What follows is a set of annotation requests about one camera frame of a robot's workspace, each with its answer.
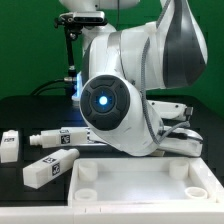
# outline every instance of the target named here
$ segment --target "blue led light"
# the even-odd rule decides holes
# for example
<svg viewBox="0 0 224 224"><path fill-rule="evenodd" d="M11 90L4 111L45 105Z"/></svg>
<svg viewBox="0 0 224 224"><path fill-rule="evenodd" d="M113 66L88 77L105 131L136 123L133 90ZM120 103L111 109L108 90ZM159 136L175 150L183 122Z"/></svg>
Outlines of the blue led light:
<svg viewBox="0 0 224 224"><path fill-rule="evenodd" d="M100 103L100 105L104 106L104 105L107 104L107 102L108 102L107 97L105 97L105 96L101 96L101 97L100 97L100 99L99 99L99 103Z"/></svg>

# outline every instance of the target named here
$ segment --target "white block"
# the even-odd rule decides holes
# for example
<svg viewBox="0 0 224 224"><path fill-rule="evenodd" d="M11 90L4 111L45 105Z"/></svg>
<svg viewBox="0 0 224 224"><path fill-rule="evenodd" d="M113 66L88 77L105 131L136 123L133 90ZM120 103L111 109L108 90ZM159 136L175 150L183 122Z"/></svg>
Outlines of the white block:
<svg viewBox="0 0 224 224"><path fill-rule="evenodd" d="M77 149L60 149L23 169L24 185L39 188L71 169L79 157Z"/></svg>
<svg viewBox="0 0 224 224"><path fill-rule="evenodd" d="M4 132L2 136L0 154L1 162L16 162L18 160L19 151L19 133L18 131L10 130Z"/></svg>

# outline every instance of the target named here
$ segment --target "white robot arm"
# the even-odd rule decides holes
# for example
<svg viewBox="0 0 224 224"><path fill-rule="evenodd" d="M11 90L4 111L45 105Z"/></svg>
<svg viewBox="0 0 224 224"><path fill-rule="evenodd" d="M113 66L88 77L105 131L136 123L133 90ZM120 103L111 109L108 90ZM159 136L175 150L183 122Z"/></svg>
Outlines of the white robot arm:
<svg viewBox="0 0 224 224"><path fill-rule="evenodd" d="M179 147L183 154L199 156L202 138L191 132L190 139L170 141L167 135L176 128L186 136L187 131L181 125L164 131L160 113L146 101L145 90L193 84L207 63L206 44L187 0L161 4L156 22L94 38L83 61L88 82L80 109L97 136L131 155Z"/></svg>

